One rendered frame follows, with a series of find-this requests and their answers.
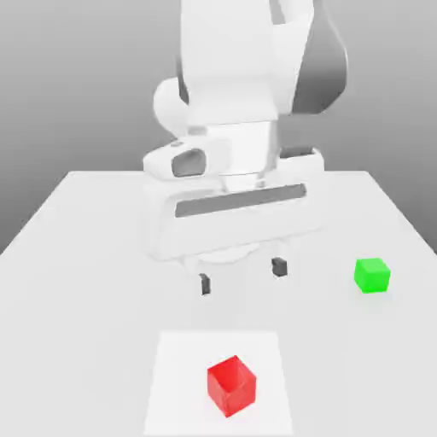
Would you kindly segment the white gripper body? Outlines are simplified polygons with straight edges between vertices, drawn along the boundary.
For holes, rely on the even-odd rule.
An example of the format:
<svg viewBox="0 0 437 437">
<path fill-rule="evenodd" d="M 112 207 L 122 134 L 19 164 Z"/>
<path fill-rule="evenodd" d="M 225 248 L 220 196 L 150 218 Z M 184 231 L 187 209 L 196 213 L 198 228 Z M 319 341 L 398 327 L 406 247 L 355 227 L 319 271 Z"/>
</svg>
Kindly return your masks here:
<svg viewBox="0 0 437 437">
<path fill-rule="evenodd" d="M 279 183 L 225 194 L 216 181 L 145 186 L 145 248 L 170 260 L 239 248 L 317 230 L 323 222 L 323 185 Z"/>
</svg>

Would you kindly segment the small green cube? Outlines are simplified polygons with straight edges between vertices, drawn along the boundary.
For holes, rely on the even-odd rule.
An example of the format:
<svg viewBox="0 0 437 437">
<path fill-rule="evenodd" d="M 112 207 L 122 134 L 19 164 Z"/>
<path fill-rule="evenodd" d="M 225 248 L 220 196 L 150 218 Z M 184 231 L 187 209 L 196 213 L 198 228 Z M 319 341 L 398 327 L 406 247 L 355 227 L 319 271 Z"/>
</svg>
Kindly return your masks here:
<svg viewBox="0 0 437 437">
<path fill-rule="evenodd" d="M 391 271 L 380 258 L 358 259 L 353 279 L 364 294 L 387 292 Z"/>
</svg>

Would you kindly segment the small red cube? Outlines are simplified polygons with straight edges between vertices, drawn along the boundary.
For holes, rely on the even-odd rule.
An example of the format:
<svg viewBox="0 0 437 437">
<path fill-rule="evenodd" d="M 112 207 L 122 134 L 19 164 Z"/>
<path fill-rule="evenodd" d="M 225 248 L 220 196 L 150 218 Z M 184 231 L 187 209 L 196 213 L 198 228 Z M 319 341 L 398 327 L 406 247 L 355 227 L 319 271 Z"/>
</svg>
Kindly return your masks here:
<svg viewBox="0 0 437 437">
<path fill-rule="evenodd" d="M 207 393 L 225 417 L 256 400 L 257 377 L 236 355 L 207 369 Z"/>
</svg>

